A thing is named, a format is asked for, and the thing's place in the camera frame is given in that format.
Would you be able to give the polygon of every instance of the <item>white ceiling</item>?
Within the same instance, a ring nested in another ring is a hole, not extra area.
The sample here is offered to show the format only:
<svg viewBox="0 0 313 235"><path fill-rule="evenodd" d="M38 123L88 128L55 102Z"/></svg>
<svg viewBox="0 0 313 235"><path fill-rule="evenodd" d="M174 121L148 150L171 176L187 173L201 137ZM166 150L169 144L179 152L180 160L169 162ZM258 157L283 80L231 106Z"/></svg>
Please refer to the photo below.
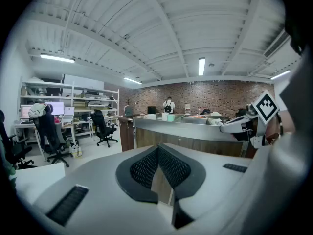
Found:
<svg viewBox="0 0 313 235"><path fill-rule="evenodd" d="M205 77L266 80L299 59L288 45L288 60L265 63L284 20L280 0L34 0L23 31L33 60L65 55L143 84L197 80L200 57Z"/></svg>

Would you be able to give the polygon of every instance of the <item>ceiling light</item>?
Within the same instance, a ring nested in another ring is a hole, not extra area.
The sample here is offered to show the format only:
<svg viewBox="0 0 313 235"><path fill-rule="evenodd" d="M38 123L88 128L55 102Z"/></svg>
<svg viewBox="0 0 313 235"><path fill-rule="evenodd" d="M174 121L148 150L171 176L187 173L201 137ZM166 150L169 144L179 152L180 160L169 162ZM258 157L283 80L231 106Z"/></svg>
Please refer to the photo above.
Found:
<svg viewBox="0 0 313 235"><path fill-rule="evenodd" d="M274 76L274 77L271 77L270 79L271 80L274 80L274 79L276 79L276 78L278 78L278 77L281 77L281 76L283 76L283 75L286 75L287 73L289 73L290 72L290 70L287 70L287 71L285 71L285 72L283 72L283 73L280 73L279 75L276 75L276 76Z"/></svg>
<svg viewBox="0 0 313 235"><path fill-rule="evenodd" d="M45 58L45 59L52 59L52 60L58 60L58 61L63 61L63 62L75 63L74 59L56 57L56 56L52 56L52 55L40 54L40 57Z"/></svg>
<svg viewBox="0 0 313 235"><path fill-rule="evenodd" d="M132 80L132 79L130 79L130 78L127 78L127 77L124 77L124 79L126 79L126 80L128 80L128 81L132 81L132 82L134 82L134 83L137 83L137 84L141 84L140 82L137 82L137 81L135 81L135 80Z"/></svg>
<svg viewBox="0 0 313 235"><path fill-rule="evenodd" d="M205 58L199 58L199 76L203 76L204 74L204 65L205 65Z"/></svg>

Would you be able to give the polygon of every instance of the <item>computer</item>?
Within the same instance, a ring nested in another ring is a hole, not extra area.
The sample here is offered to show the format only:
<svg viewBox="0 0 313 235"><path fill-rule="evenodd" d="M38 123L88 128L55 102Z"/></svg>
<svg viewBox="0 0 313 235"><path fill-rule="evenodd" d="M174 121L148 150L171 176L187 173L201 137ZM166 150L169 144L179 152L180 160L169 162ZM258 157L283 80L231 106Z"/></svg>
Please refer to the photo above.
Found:
<svg viewBox="0 0 313 235"><path fill-rule="evenodd" d="M72 123L73 121L73 117L74 117L74 110L75 107L69 107L66 106L64 108L64 116L62 118L62 122L61 123Z"/></svg>
<svg viewBox="0 0 313 235"><path fill-rule="evenodd" d="M64 114L64 102L46 102L51 104L53 107L52 115L63 115Z"/></svg>
<svg viewBox="0 0 313 235"><path fill-rule="evenodd" d="M32 104L21 105L21 119L29 119L28 111L32 106L33 106Z"/></svg>

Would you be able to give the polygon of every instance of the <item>black office chair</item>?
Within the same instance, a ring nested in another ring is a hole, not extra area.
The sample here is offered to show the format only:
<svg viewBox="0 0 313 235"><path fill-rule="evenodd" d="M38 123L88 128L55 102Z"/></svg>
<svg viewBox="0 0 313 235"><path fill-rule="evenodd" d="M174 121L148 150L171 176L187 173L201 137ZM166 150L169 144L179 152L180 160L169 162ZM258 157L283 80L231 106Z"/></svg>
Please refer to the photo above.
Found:
<svg viewBox="0 0 313 235"><path fill-rule="evenodd" d="M99 146L99 143L106 141L108 147L110 148L110 140L118 142L116 139L113 139L112 136L108 137L108 135L111 135L114 131L116 131L116 128L114 128L116 123L112 124L110 127L107 127L106 123L104 122L102 111L100 110L95 110L94 113L91 114L91 118L94 125L96 126L96 134L100 138L100 142L97 143L97 146Z"/></svg>
<svg viewBox="0 0 313 235"><path fill-rule="evenodd" d="M50 162L50 159L53 159L51 164L54 164L58 160L61 160L66 164L66 167L69 167L68 163L63 158L68 156L73 157L73 155L69 152L61 153L61 147L63 144L60 143L58 138L54 116L51 114L51 111L50 107L46 107L44 115L32 119L34 120L34 124L40 136L40 146L46 153L55 153L55 155L47 158L48 162ZM45 145L45 137L47 138L49 145Z"/></svg>
<svg viewBox="0 0 313 235"><path fill-rule="evenodd" d="M4 113L0 110L0 135L2 137L2 143L5 149L5 158L13 165L17 164L19 169L26 168L35 168L36 166L29 165L30 163L34 164L33 160L23 161L28 152L31 151L32 147L25 145L26 139L18 141L16 144L13 144L13 138L16 135L11 135L8 137L5 127L4 127Z"/></svg>

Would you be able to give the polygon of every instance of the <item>person with backpack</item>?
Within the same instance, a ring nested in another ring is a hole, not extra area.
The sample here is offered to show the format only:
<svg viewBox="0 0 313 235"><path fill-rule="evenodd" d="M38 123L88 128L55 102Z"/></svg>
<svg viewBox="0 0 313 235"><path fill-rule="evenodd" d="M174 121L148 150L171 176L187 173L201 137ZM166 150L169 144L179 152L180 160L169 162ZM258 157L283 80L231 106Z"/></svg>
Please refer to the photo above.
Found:
<svg viewBox="0 0 313 235"><path fill-rule="evenodd" d="M175 104L172 101L172 98L170 96L167 98L167 101L163 103L163 108L164 108L164 112L167 112L167 113L174 112Z"/></svg>

